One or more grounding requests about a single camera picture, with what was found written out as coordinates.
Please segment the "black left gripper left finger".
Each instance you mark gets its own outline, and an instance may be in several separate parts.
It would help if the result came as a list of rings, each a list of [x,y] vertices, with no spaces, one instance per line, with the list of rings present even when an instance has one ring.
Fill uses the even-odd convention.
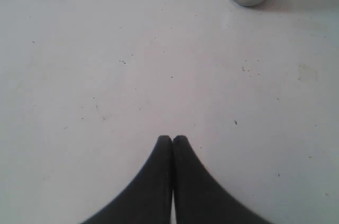
[[[153,151],[128,186],[84,223],[170,223],[173,143],[159,136]]]

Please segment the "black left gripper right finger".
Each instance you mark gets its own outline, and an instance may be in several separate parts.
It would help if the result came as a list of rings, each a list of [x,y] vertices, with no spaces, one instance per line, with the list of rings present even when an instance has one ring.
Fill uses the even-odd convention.
[[[177,223],[269,223],[232,197],[206,170],[186,136],[173,139]]]

